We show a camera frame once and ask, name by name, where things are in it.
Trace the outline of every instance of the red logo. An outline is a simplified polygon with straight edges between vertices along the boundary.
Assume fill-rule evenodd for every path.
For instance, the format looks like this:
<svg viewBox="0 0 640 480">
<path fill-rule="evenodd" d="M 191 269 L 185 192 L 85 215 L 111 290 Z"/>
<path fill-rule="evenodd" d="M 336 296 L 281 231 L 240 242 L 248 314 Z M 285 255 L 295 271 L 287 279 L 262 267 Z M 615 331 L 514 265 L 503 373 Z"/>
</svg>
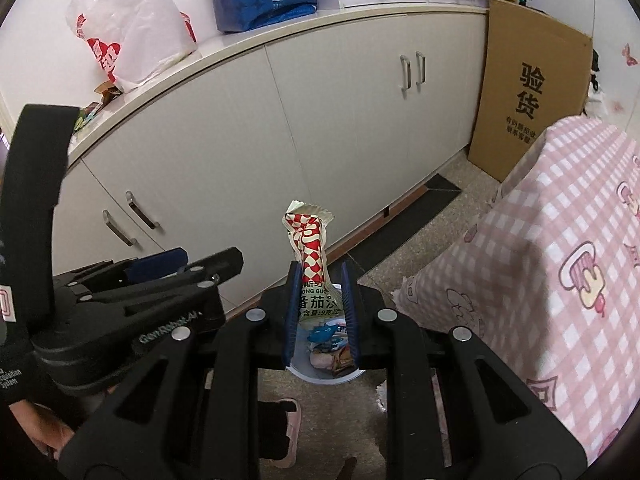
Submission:
<svg viewBox="0 0 640 480">
<path fill-rule="evenodd" d="M 191 27 L 191 18 L 189 17 L 188 14 L 185 14 L 184 12 L 181 12 L 180 15 L 182 16 L 182 18 L 184 20 L 184 26 L 187 27 L 187 31 L 188 31 L 189 35 L 191 36 L 191 39 L 193 40 L 193 43 L 196 43 L 196 35 L 193 32 L 193 27 Z"/>
<path fill-rule="evenodd" d="M 84 14 L 80 14 L 80 16 L 78 16 L 78 19 L 76 20 L 76 36 L 81 40 L 84 40 L 84 32 L 82 31 L 82 26 L 84 25 L 85 21 L 86 18 L 84 17 Z"/>
<path fill-rule="evenodd" d="M 15 323 L 14 298 L 10 286 L 0 285 L 0 310 L 5 321 Z"/>
<path fill-rule="evenodd" d="M 102 69 L 107 73 L 109 81 L 115 83 L 116 78 L 113 76 L 113 69 L 115 68 L 118 54 L 120 53 L 120 44 L 111 43 L 107 45 L 97 38 L 91 38 L 90 40 L 86 40 L 86 42 L 91 47 L 91 50 L 94 51 L 95 59 L 98 60 Z"/>
</svg>

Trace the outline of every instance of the white cabinet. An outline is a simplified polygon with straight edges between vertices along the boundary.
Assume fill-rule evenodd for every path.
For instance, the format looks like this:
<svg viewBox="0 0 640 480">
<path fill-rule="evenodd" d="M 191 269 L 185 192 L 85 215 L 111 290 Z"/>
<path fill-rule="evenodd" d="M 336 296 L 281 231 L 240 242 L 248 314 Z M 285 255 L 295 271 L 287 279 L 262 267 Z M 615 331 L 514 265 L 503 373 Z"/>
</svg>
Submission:
<svg viewBox="0 0 640 480">
<path fill-rule="evenodd" d="M 111 216 L 113 228 L 129 239 L 130 246 L 107 227 L 104 211 Z M 77 164 L 67 173 L 53 215 L 54 274 L 104 260 L 149 256 L 161 250 L 124 213 L 84 164 Z"/>
<path fill-rule="evenodd" d="M 407 20 L 416 64 L 408 164 L 412 184 L 417 184 L 471 140 L 484 69 L 486 16 L 434 12 Z"/>
<path fill-rule="evenodd" d="M 416 125 L 401 90 L 407 45 L 407 17 L 394 16 L 267 46 L 311 199 L 335 214 L 329 243 L 413 184 L 408 133 Z"/>
<path fill-rule="evenodd" d="M 329 242 L 468 144 L 485 29 L 484 14 L 427 13 L 347 23 L 267 46 L 311 198 L 335 214 Z M 411 88 L 403 90 L 409 64 Z"/>
<path fill-rule="evenodd" d="M 233 304 L 286 275 L 282 216 L 310 196 L 264 49 L 164 95 L 84 161 L 162 248 L 183 247 L 193 261 L 237 246 L 242 274 L 220 288 Z M 159 227 L 127 205 L 127 191 Z"/>
</svg>

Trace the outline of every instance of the red and white packaging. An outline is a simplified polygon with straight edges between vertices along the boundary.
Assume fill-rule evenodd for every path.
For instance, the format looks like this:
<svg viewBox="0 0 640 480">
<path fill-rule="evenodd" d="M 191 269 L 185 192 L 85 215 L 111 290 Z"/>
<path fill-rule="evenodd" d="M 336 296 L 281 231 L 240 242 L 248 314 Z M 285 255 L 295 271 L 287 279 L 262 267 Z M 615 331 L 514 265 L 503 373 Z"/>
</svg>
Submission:
<svg viewBox="0 0 640 480">
<path fill-rule="evenodd" d="M 282 218 L 289 241 L 302 265 L 302 292 L 298 322 L 305 330 L 329 319 L 344 317 L 342 296 L 329 279 L 326 264 L 326 226 L 334 215 L 317 205 L 294 200 Z"/>
<path fill-rule="evenodd" d="M 196 49 L 189 17 L 173 0 L 71 0 L 66 22 L 123 92 Z"/>
</svg>

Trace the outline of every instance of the pink checkered cloth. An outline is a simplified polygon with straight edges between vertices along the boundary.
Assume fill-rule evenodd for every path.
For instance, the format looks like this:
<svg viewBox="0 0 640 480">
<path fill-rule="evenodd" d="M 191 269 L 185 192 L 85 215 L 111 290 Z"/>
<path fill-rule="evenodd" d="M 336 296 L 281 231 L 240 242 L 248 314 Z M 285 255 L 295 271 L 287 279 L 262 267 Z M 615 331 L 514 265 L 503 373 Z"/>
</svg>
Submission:
<svg viewBox="0 0 640 480">
<path fill-rule="evenodd" d="M 584 446 L 606 449 L 640 397 L 640 146 L 570 117 L 548 128 L 492 209 L 395 293 L 427 328 L 465 325 Z"/>
</svg>

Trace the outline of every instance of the small package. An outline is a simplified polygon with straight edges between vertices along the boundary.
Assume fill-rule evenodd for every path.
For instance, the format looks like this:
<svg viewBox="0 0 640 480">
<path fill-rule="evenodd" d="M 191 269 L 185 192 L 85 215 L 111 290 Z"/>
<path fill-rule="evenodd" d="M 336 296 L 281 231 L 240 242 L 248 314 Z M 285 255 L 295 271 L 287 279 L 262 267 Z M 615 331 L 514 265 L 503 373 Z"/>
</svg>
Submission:
<svg viewBox="0 0 640 480">
<path fill-rule="evenodd" d="M 305 330 L 323 326 L 325 321 L 344 317 L 340 292 L 328 279 L 326 226 L 334 219 L 327 210 L 294 200 L 282 222 L 289 231 L 289 241 L 302 265 L 300 326 Z"/>
</svg>

